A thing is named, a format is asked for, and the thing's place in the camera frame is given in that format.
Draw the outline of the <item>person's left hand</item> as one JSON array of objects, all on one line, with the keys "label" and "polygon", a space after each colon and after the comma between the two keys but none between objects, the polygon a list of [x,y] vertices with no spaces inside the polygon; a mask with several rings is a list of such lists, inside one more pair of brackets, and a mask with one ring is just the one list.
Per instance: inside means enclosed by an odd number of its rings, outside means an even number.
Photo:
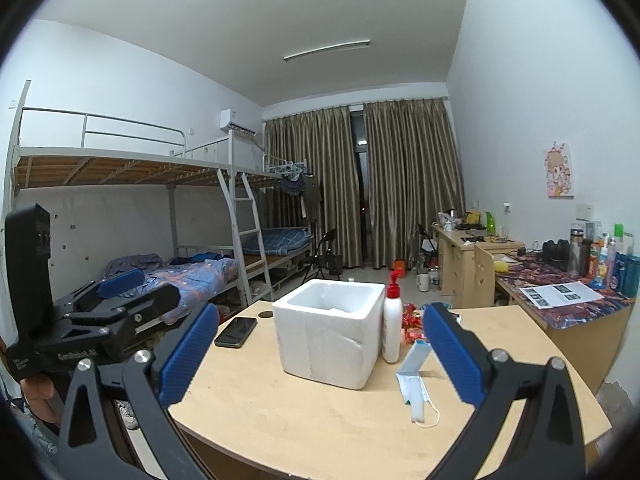
[{"label": "person's left hand", "polygon": [[62,422],[62,408],[55,408],[52,400],[58,393],[52,380],[44,375],[36,375],[21,380],[24,398],[30,410],[43,422],[60,426]]}]

